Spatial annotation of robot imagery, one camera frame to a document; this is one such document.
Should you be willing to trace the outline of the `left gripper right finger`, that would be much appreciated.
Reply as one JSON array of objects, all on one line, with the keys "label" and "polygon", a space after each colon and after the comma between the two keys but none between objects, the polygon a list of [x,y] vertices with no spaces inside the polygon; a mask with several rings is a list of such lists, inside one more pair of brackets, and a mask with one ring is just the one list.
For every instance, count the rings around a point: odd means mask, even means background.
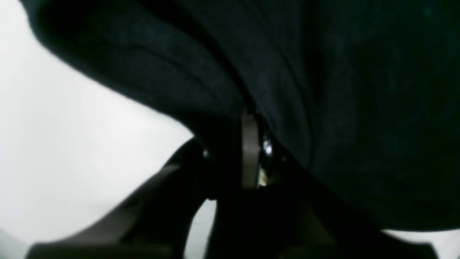
[{"label": "left gripper right finger", "polygon": [[269,184],[217,201],[206,259],[436,259],[428,243],[381,232],[301,169],[280,144],[263,148]]}]

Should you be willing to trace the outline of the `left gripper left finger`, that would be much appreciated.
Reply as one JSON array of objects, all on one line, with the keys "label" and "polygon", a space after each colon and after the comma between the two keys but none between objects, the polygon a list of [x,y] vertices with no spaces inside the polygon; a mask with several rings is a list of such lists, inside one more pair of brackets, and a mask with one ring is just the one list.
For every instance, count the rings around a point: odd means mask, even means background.
[{"label": "left gripper left finger", "polygon": [[182,259],[196,213],[212,189],[213,153],[191,139],[158,173],[95,223],[34,244],[28,259]]}]

